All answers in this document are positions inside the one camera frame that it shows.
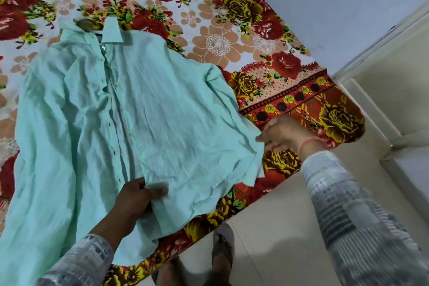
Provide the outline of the person's left hand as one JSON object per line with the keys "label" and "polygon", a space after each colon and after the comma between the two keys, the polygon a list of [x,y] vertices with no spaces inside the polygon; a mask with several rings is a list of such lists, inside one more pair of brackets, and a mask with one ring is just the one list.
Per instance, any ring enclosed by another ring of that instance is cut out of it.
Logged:
{"label": "person's left hand", "polygon": [[148,206],[154,200],[145,200],[145,188],[166,188],[165,186],[147,187],[145,178],[138,178],[127,182],[111,210],[114,218],[118,219],[121,226],[132,231],[137,220],[148,212]]}

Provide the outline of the mint green button shirt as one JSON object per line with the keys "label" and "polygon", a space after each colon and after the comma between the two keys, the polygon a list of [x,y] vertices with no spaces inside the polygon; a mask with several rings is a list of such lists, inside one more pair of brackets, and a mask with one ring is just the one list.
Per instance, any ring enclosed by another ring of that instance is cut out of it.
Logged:
{"label": "mint green button shirt", "polygon": [[15,194],[0,239],[7,268],[48,269],[140,176],[168,195],[123,240],[115,265],[145,260],[233,185],[264,177],[258,129],[239,114],[219,67],[107,22],[96,33],[64,27],[25,76]]}

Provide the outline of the person's right forearm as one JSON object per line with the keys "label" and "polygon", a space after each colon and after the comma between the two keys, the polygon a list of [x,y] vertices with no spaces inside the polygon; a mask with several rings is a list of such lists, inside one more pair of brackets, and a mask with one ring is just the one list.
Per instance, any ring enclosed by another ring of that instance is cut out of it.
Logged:
{"label": "person's right forearm", "polygon": [[429,286],[429,259],[406,226],[335,154],[315,153],[301,170],[342,286]]}

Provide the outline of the person's foot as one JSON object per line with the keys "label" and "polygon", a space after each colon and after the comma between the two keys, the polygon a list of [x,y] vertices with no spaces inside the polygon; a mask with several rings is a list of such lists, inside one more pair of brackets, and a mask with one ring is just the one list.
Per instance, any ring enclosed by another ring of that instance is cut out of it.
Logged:
{"label": "person's foot", "polygon": [[205,286],[232,286],[229,282],[233,267],[233,243],[219,233],[214,234],[212,269]]}
{"label": "person's foot", "polygon": [[151,277],[155,286],[186,286],[179,256],[164,263]]}

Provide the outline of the dark clothes hanger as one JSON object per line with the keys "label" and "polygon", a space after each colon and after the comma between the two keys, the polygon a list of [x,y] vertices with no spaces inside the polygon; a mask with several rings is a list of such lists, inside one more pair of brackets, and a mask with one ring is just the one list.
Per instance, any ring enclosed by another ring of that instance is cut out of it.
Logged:
{"label": "dark clothes hanger", "polygon": [[76,26],[86,33],[94,33],[95,31],[99,31],[99,25],[88,18],[78,20],[76,22]]}

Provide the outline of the person's right foot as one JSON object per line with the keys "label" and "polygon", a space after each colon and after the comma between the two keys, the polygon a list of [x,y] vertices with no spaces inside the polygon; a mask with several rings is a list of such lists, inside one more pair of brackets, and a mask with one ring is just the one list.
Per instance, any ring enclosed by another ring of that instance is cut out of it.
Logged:
{"label": "person's right foot", "polygon": [[232,286],[229,282],[233,267],[233,243],[219,233],[214,234],[212,269],[205,286]]}

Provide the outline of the person's left foot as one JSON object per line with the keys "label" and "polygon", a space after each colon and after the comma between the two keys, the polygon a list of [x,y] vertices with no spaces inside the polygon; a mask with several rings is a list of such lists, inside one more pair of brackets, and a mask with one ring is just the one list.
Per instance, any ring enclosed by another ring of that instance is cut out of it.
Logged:
{"label": "person's left foot", "polygon": [[186,286],[179,256],[164,263],[151,277],[155,286]]}

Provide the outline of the white door frame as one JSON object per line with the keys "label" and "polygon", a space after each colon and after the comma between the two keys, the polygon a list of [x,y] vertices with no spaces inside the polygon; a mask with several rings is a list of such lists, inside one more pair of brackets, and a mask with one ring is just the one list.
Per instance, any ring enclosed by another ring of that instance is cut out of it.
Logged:
{"label": "white door frame", "polygon": [[334,78],[389,142],[382,167],[429,221],[429,1]]}

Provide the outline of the person's left forearm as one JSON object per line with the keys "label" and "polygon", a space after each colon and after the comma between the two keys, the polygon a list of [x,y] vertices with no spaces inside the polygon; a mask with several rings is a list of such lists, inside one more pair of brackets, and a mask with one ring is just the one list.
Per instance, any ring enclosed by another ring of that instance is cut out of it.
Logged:
{"label": "person's left forearm", "polygon": [[101,286],[116,249],[136,223],[137,216],[112,210],[41,276],[35,286]]}

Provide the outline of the pink thread wristband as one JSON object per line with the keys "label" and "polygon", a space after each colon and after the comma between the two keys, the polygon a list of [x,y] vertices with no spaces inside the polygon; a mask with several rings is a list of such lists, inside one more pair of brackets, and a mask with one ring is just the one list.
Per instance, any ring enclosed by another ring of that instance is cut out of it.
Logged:
{"label": "pink thread wristband", "polygon": [[303,163],[311,155],[325,150],[327,150],[327,147],[322,139],[319,137],[308,137],[300,144],[298,157]]}

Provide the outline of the person's right hand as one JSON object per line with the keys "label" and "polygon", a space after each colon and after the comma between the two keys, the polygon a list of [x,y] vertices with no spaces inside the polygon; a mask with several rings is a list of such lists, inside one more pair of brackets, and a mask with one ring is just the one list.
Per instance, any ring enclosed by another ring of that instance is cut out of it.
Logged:
{"label": "person's right hand", "polygon": [[290,149],[298,154],[300,144],[308,137],[316,137],[311,131],[302,126],[297,120],[287,114],[283,114],[271,119],[264,127],[274,124],[282,124],[286,137],[286,150]]}

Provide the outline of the grey sandal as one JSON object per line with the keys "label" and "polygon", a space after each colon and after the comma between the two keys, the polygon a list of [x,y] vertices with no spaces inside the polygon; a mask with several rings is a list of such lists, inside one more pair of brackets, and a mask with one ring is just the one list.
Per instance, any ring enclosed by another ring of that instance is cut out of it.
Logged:
{"label": "grey sandal", "polygon": [[234,233],[229,224],[223,223],[213,232],[212,270],[225,268],[231,271],[234,257]]}

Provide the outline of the floral red bedsheet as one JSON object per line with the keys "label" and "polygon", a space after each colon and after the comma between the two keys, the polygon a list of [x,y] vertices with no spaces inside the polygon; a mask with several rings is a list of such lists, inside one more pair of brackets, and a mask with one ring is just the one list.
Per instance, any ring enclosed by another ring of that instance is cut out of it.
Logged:
{"label": "floral red bedsheet", "polygon": [[224,70],[240,113],[262,127],[289,114],[329,149],[365,131],[357,107],[264,0],[0,0],[0,235],[14,193],[19,90],[36,55],[59,41],[61,22],[115,16],[123,29]]}

